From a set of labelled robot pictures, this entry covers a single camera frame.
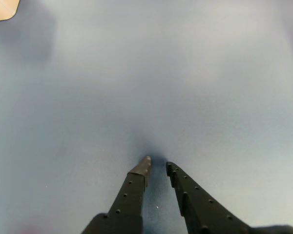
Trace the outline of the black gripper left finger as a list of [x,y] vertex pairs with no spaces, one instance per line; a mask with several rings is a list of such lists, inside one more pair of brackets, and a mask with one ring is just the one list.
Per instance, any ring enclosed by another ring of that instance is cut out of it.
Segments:
[[83,230],[84,234],[141,234],[142,207],[151,171],[151,158],[144,157],[130,170],[110,210],[96,215]]

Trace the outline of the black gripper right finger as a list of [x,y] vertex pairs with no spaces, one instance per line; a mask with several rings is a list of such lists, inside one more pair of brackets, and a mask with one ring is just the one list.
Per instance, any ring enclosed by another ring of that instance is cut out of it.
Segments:
[[251,233],[249,225],[229,212],[178,165],[167,162],[166,171],[189,234]]

